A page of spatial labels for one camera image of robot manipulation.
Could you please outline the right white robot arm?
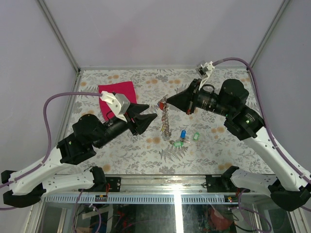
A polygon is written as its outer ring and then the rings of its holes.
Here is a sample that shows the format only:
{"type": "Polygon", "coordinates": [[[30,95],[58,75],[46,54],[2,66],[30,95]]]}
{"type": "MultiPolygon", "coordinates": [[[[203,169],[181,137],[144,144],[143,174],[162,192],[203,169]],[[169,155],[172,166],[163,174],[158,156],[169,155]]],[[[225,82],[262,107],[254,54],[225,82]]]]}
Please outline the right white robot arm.
{"type": "Polygon", "coordinates": [[[278,153],[281,146],[272,140],[263,118],[246,105],[249,92],[241,81],[228,79],[220,92],[205,90],[200,79],[194,79],[189,87],[169,97],[166,102],[190,115],[200,108],[225,117],[226,129],[245,145],[252,148],[274,172],[273,176],[247,172],[231,166],[222,174],[222,187],[226,191],[245,188],[264,194],[280,208],[293,211],[311,198],[311,173],[302,168],[287,152],[291,167],[278,153]]]}

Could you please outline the blue tag key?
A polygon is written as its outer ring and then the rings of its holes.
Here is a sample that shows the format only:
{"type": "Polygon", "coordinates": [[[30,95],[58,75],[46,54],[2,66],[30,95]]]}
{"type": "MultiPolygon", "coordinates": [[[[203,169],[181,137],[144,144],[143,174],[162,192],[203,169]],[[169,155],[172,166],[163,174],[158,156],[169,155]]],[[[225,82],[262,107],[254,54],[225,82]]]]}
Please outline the blue tag key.
{"type": "Polygon", "coordinates": [[[182,130],[182,131],[181,131],[181,135],[180,135],[180,140],[181,140],[182,142],[184,142],[185,139],[186,139],[186,131],[185,131],[185,130],[182,130]]]}

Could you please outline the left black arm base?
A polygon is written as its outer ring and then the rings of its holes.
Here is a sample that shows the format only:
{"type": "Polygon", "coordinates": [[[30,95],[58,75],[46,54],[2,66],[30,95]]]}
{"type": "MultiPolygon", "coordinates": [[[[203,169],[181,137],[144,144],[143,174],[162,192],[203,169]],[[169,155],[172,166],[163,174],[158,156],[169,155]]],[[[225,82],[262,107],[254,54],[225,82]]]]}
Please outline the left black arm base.
{"type": "Polygon", "coordinates": [[[119,193],[121,191],[121,177],[106,177],[100,182],[97,192],[119,193]]]}

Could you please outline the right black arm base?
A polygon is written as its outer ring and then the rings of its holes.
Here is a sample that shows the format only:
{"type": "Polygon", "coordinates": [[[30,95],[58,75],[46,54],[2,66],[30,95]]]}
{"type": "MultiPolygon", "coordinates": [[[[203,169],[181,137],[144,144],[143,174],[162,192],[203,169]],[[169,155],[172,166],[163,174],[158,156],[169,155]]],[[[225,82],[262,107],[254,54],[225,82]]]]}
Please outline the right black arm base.
{"type": "Polygon", "coordinates": [[[201,186],[208,193],[238,193],[241,189],[231,181],[236,171],[241,171],[241,169],[231,166],[221,175],[205,175],[205,182],[201,186]]]}

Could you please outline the green tag key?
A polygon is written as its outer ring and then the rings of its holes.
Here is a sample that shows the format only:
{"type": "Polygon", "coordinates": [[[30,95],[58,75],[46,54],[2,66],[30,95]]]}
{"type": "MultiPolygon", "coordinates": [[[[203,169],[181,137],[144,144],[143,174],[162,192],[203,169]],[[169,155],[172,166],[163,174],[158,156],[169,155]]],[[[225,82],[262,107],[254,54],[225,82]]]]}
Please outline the green tag key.
{"type": "Polygon", "coordinates": [[[199,133],[196,132],[193,136],[193,141],[197,141],[199,139],[199,133]]]}
{"type": "Polygon", "coordinates": [[[173,141],[173,140],[170,140],[169,143],[171,145],[173,145],[174,147],[183,147],[183,146],[189,144],[190,142],[189,141],[173,141]]]}

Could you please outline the red tag key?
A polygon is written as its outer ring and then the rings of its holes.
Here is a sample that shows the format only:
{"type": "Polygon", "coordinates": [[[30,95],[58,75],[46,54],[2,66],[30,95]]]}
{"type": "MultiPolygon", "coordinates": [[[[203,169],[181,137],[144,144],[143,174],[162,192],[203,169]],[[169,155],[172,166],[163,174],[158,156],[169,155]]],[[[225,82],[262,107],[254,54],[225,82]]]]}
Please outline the red tag key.
{"type": "Polygon", "coordinates": [[[165,103],[160,102],[160,103],[158,104],[158,106],[159,106],[159,108],[163,111],[164,108],[165,108],[165,103]]]}

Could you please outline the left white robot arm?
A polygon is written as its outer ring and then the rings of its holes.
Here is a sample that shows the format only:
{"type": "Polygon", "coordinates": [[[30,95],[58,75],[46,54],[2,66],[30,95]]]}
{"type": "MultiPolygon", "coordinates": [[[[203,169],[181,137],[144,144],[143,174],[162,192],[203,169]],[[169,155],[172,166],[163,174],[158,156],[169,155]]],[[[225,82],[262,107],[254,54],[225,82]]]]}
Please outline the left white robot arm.
{"type": "Polygon", "coordinates": [[[108,184],[101,167],[71,175],[59,172],[72,168],[96,155],[110,141],[126,131],[133,136],[143,134],[157,118],[156,113],[142,114],[147,104],[130,104],[125,120],[117,117],[101,122],[95,115],[87,114],[73,124],[73,132],[58,142],[46,161],[40,159],[20,171],[5,170],[1,182],[8,183],[9,190],[3,194],[3,203],[10,208],[25,208],[38,203],[43,197],[70,191],[106,192],[108,184]]]}

